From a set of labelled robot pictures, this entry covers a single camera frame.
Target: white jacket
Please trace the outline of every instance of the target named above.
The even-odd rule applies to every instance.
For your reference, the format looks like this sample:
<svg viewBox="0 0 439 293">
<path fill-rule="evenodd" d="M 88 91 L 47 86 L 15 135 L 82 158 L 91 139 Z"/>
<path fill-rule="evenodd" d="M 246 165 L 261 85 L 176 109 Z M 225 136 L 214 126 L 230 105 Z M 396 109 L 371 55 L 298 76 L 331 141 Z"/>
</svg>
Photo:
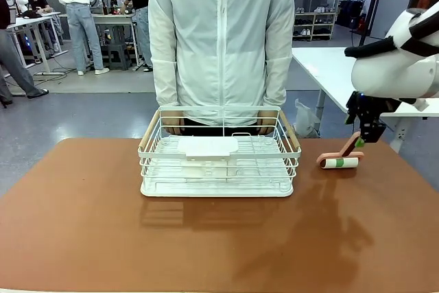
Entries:
<svg viewBox="0 0 439 293">
<path fill-rule="evenodd" d="M 294 0 L 150 0 L 149 16 L 161 106 L 285 103 Z"/>
</svg>

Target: man in white shirt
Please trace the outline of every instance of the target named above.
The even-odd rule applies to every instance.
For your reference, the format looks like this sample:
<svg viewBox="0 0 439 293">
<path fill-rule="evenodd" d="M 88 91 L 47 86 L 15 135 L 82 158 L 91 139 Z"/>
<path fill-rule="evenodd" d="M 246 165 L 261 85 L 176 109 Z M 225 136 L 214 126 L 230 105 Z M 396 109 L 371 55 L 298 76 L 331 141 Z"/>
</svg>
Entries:
<svg viewBox="0 0 439 293">
<path fill-rule="evenodd" d="M 282 106 L 292 59 L 294 0 L 150 0 L 154 82 L 161 106 Z M 164 118 L 171 134 L 199 135 L 182 125 L 221 125 L 215 111 L 185 113 L 192 120 Z M 273 131 L 277 113 L 234 111 L 229 126 Z M 181 112 L 166 113 L 182 117 Z M 204 129 L 222 134 L 222 129 Z"/>
<path fill-rule="evenodd" d="M 59 0 L 66 6 L 67 18 L 69 21 L 70 37 L 73 45 L 73 55 L 75 57 L 78 75 L 84 75 L 86 71 L 86 61 L 84 57 L 84 33 L 88 38 L 90 49 L 93 53 L 95 74 L 100 75 L 109 72 L 104 68 L 102 60 L 101 46 L 97 35 L 95 21 L 90 11 L 90 0 Z"/>
</svg>

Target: laptop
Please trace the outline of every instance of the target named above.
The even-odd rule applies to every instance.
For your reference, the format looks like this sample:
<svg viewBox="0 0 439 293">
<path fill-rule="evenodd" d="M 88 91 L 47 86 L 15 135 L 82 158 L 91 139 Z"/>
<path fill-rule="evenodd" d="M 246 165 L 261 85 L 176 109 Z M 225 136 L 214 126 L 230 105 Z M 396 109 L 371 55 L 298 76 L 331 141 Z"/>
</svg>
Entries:
<svg viewBox="0 0 439 293">
<path fill-rule="evenodd" d="M 15 24 L 16 23 L 16 9 L 15 8 L 10 8 L 9 9 L 9 13 L 11 16 L 11 24 Z"/>
</svg>

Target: jacket zipper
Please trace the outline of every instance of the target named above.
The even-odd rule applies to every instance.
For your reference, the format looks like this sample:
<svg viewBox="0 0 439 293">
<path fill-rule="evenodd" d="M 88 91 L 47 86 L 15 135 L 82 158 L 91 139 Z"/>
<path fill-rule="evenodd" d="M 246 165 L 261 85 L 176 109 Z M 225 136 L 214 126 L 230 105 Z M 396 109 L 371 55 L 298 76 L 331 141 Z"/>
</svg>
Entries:
<svg viewBox="0 0 439 293">
<path fill-rule="evenodd" d="M 224 105 L 224 58 L 226 53 L 226 24 L 224 15 L 226 13 L 226 0 L 221 0 L 221 12 L 219 14 L 220 35 L 219 38 L 219 104 Z"/>
</svg>

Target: white wire dish rack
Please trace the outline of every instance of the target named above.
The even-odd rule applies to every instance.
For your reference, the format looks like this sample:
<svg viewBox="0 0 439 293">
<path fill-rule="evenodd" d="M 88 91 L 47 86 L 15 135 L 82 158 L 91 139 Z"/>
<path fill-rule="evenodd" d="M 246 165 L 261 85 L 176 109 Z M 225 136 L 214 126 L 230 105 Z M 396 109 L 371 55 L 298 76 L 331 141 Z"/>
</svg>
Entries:
<svg viewBox="0 0 439 293">
<path fill-rule="evenodd" d="M 182 115 L 171 117 L 170 113 L 176 111 Z M 270 125 L 264 126 L 258 120 L 260 111 L 270 111 Z M 164 120 L 170 119 L 217 123 L 209 127 L 185 126 L 180 121 L 179 127 L 214 127 L 223 136 L 169 135 L 165 129 L 170 126 Z M 268 127 L 273 133 L 239 133 L 240 128 L 246 130 L 248 125 L 240 126 L 237 122 L 251 123 L 255 128 Z M 230 129 L 236 133 L 225 136 Z M 141 193 L 145 196 L 286 197 L 293 192 L 301 149 L 293 128 L 278 107 L 162 107 L 156 111 L 138 152 L 143 177 Z"/>
</svg>

